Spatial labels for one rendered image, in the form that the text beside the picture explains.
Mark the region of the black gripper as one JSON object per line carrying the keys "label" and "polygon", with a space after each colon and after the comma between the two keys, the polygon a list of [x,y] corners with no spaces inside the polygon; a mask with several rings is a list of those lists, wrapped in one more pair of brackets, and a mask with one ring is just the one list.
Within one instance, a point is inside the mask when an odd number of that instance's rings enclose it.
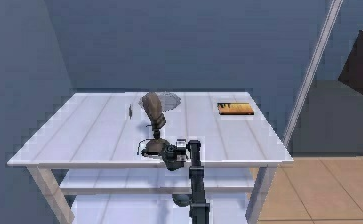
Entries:
{"label": "black gripper", "polygon": [[169,171],[175,171],[184,166],[186,161],[186,148],[177,147],[175,145],[166,146],[161,153],[145,151],[146,144],[150,139],[143,139],[138,143],[137,154],[148,158],[159,158],[161,157],[165,163],[166,168]]}

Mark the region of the white wooden table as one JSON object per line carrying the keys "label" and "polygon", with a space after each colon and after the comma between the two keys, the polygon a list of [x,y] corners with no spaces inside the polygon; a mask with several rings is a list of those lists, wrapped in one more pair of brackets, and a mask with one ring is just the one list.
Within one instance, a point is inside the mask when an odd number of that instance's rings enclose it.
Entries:
{"label": "white wooden table", "polygon": [[[187,168],[137,154],[150,139],[139,92],[74,94],[9,160],[26,167],[60,224],[192,224],[173,193],[187,193]],[[278,166],[292,158],[259,109],[220,115],[218,103],[246,92],[163,94],[162,138],[198,140],[209,224],[257,224]],[[132,104],[133,116],[128,108]]]}

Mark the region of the grey round object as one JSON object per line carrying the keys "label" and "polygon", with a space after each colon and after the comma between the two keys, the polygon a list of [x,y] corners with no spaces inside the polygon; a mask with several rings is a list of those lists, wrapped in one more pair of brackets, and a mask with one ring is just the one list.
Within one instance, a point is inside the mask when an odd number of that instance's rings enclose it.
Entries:
{"label": "grey round object", "polygon": [[172,199],[179,207],[187,207],[191,203],[191,196],[189,194],[173,194]]}

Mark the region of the orange book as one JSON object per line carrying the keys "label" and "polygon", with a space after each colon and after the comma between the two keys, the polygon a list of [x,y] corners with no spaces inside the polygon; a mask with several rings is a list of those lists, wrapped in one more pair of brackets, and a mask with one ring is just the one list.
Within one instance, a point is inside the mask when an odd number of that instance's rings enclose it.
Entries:
{"label": "orange book", "polygon": [[220,115],[253,115],[254,110],[249,103],[218,103]]}

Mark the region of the dark brown furniture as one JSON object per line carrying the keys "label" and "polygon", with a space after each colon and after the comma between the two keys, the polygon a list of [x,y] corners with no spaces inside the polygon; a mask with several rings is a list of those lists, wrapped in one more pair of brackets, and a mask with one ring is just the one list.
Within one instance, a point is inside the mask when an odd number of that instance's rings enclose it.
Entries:
{"label": "dark brown furniture", "polygon": [[360,30],[338,78],[363,95],[363,30]]}

